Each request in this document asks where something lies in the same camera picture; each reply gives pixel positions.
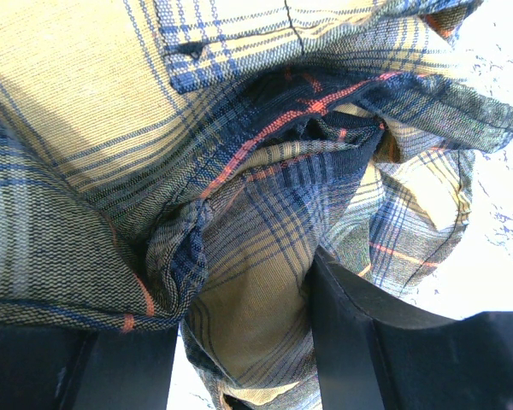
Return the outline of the yellow plaid shirt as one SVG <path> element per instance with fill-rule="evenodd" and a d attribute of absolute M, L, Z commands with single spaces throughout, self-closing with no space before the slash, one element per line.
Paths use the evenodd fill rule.
<path fill-rule="evenodd" d="M 216 408 L 322 408 L 316 251 L 411 289 L 513 139 L 452 47 L 477 7 L 0 1 L 0 409 L 173 328 Z"/>

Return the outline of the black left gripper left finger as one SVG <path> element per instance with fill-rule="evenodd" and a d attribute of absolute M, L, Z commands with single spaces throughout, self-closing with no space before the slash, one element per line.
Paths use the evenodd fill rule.
<path fill-rule="evenodd" d="M 176 331 L 0 325 L 0 409 L 164 409 Z"/>

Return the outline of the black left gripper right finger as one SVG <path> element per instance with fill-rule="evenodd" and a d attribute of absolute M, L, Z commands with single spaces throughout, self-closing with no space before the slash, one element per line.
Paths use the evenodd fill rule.
<path fill-rule="evenodd" d="M 513 312 L 430 313 L 318 249 L 310 320 L 326 409 L 513 409 Z"/>

